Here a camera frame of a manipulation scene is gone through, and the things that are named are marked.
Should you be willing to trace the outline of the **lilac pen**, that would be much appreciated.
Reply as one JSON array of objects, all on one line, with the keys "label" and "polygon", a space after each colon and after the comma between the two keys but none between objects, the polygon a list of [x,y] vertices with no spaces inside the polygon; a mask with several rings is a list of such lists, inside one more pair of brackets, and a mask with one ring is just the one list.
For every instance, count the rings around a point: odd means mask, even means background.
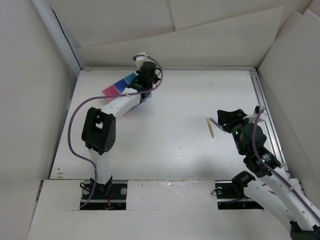
[{"label": "lilac pen", "polygon": [[217,126],[223,133],[226,133],[226,131],[222,128],[222,126],[220,126],[218,124],[218,122],[216,120],[214,120],[212,117],[209,118],[209,120],[215,125]]}]

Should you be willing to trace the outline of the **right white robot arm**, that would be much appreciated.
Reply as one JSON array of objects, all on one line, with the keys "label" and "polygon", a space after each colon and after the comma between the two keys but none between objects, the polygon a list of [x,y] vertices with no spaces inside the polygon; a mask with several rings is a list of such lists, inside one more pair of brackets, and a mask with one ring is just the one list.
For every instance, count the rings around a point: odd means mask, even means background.
[{"label": "right white robot arm", "polygon": [[320,238],[320,210],[289,177],[278,159],[265,147],[267,136],[258,125],[265,109],[256,106],[252,115],[242,109],[217,111],[217,125],[232,135],[247,170],[231,180],[232,193],[249,198],[273,215],[293,240]]}]

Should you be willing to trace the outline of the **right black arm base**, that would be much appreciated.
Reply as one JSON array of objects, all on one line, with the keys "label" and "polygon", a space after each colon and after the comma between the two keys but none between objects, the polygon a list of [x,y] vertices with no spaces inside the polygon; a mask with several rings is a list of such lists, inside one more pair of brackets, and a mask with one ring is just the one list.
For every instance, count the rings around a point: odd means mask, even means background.
[{"label": "right black arm base", "polygon": [[263,210],[253,199],[245,196],[244,188],[255,177],[247,171],[237,174],[232,180],[215,180],[211,195],[217,199],[219,210]]}]

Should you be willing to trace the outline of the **cream yellow pen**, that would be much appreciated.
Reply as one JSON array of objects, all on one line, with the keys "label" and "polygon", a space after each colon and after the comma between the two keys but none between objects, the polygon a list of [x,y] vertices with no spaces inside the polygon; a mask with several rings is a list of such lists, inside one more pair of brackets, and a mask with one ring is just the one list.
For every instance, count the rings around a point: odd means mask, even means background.
[{"label": "cream yellow pen", "polygon": [[213,126],[212,126],[212,121],[211,121],[211,119],[209,117],[206,118],[206,121],[207,121],[207,124],[208,124],[210,135],[211,135],[212,138],[214,138],[215,137],[215,133],[214,133]]}]

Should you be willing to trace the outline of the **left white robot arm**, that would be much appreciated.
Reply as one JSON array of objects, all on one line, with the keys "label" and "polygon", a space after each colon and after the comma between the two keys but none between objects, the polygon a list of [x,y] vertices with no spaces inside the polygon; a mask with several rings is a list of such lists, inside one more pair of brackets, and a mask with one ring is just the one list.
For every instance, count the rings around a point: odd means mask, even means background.
[{"label": "left white robot arm", "polygon": [[94,197],[106,199],[112,192],[113,178],[107,152],[116,141],[116,121],[151,96],[150,90],[160,80],[159,70],[155,63],[144,62],[134,74],[133,81],[124,88],[123,97],[116,97],[101,108],[91,107],[87,111],[81,139],[95,164],[94,178],[88,186]]}]

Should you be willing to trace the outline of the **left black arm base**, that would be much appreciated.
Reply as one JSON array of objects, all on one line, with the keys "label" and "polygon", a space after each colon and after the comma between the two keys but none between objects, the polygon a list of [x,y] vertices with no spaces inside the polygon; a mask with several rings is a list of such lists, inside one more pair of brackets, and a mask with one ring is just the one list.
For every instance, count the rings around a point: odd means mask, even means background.
[{"label": "left black arm base", "polygon": [[126,210],[128,182],[125,180],[113,180],[112,177],[106,184],[97,183],[94,192],[89,199],[94,180],[80,182],[82,189],[80,210]]}]

